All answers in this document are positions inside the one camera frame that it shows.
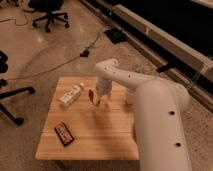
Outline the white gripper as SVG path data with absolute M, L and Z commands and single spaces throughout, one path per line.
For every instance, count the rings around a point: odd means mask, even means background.
M 98 78 L 96 83 L 96 93 L 98 96 L 95 99 L 95 105 L 100 106 L 106 104 L 109 101 L 107 95 L 111 93 L 111 90 L 112 82 L 110 80 Z

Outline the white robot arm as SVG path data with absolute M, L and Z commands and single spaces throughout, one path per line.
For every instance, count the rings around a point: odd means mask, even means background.
M 94 70 L 99 97 L 114 82 L 129 91 L 141 171 L 192 171 L 181 119 L 190 101 L 187 89 L 168 79 L 121 70 L 115 59 L 96 63 Z

